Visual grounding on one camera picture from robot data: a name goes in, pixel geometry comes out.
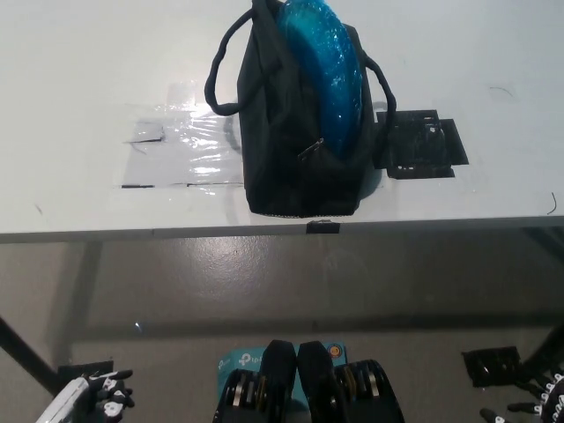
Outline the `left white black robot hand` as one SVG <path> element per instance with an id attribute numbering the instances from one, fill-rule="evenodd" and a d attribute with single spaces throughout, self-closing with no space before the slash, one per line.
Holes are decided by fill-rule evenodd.
<path id="1" fill-rule="evenodd" d="M 130 369 L 81 375 L 66 384 L 36 422 L 121 422 L 125 410 L 135 406 L 133 390 L 125 386 L 132 375 Z"/>

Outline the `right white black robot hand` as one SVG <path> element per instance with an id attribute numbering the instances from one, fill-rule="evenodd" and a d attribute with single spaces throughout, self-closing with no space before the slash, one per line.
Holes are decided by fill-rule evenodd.
<path id="1" fill-rule="evenodd" d="M 535 377 L 535 381 L 535 384 L 518 382 L 516 386 L 530 392 L 537 401 L 509 404 L 507 407 L 508 411 L 533 415 L 537 422 L 562 422 L 563 374 L 553 373 L 551 378 L 539 375 Z"/>

